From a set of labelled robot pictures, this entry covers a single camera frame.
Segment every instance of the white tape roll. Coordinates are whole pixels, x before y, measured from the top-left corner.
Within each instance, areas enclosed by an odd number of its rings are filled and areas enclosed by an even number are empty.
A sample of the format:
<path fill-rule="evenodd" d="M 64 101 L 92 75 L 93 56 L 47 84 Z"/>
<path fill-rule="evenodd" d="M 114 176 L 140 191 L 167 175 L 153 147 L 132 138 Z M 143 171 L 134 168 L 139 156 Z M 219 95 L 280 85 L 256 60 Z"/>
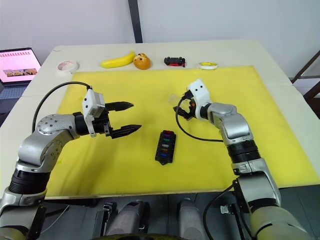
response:
<path fill-rule="evenodd" d="M 201 69 L 212 70 L 212 69 L 216 69 L 218 67 L 218 64 L 215 62 L 205 61 L 205 62 L 200 62 L 199 66 Z"/>
<path fill-rule="evenodd" d="M 73 60 L 63 61 L 57 67 L 58 73 L 62 75 L 71 75 L 78 69 L 79 64 Z"/>

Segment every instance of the blue fuse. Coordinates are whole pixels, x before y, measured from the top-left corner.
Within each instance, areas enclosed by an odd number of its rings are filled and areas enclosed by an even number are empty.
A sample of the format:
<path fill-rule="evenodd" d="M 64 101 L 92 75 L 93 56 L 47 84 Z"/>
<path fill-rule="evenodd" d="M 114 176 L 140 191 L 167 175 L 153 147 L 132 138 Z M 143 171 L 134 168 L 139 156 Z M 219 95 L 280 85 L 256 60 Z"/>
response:
<path fill-rule="evenodd" d="M 173 162 L 176 137 L 173 131 L 164 130 L 160 133 L 154 159 L 162 165 Z"/>

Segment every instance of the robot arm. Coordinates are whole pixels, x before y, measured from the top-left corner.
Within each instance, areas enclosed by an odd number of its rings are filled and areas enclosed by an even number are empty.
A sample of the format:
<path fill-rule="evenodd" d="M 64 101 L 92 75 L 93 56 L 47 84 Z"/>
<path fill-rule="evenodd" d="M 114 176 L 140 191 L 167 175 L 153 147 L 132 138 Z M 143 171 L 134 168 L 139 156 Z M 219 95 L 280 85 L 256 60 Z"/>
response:
<path fill-rule="evenodd" d="M 201 79 L 187 87 L 182 99 L 190 100 L 190 113 L 175 107 L 189 120 L 191 117 L 216 126 L 232 160 L 234 194 L 240 209 L 250 213 L 252 236 L 264 239 L 310 239 L 298 221 L 281 208 L 281 195 L 260 156 L 253 134 L 245 118 L 231 104 L 212 102 Z"/>
<path fill-rule="evenodd" d="M 46 196 L 50 173 L 65 144 L 88 134 L 91 137 L 99 133 L 119 138 L 141 127 L 127 125 L 113 130 L 109 111 L 122 111 L 133 104 L 105 104 L 103 95 L 92 89 L 87 90 L 82 107 L 84 114 L 76 112 L 44 117 L 21 144 L 11 183 L 0 203 L 0 240 L 39 237 L 46 212 L 41 202 Z"/>

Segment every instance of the white wall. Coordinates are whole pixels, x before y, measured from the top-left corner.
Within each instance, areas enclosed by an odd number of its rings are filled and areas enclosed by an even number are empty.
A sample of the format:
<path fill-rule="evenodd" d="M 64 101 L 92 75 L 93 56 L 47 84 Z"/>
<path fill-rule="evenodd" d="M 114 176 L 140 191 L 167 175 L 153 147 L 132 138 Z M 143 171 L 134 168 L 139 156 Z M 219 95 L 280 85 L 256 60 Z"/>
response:
<path fill-rule="evenodd" d="M 0 49 L 134 43 L 127 0 L 0 0 Z"/>
<path fill-rule="evenodd" d="M 140 0 L 139 12 L 145 43 L 256 39 L 288 77 L 320 50 L 320 0 Z"/>

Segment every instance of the black pole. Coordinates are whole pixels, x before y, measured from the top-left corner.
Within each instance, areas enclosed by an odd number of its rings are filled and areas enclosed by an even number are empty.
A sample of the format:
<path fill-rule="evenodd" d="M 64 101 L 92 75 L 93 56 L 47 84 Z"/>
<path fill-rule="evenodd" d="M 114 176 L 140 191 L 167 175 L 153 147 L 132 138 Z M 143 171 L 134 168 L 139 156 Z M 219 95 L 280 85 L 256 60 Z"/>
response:
<path fill-rule="evenodd" d="M 134 39 L 136 44 L 142 44 L 141 25 L 139 17 L 138 0 L 128 0 Z"/>

